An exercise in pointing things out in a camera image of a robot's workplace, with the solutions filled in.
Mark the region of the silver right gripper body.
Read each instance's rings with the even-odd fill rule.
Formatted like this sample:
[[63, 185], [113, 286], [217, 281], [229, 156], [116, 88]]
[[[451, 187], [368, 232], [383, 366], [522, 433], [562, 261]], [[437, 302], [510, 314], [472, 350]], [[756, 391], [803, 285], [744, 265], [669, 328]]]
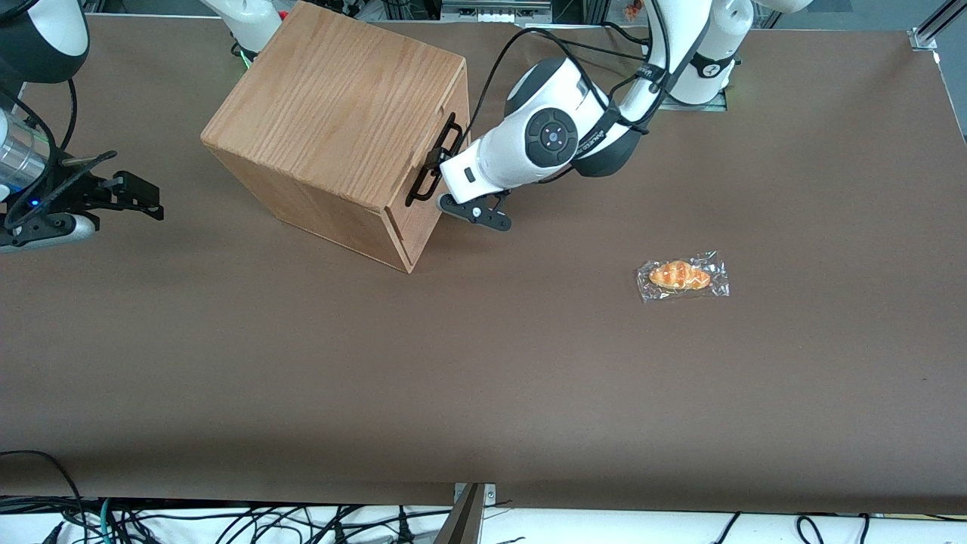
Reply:
[[41, 178], [51, 155], [48, 138], [9, 111], [1, 115], [1, 199]]

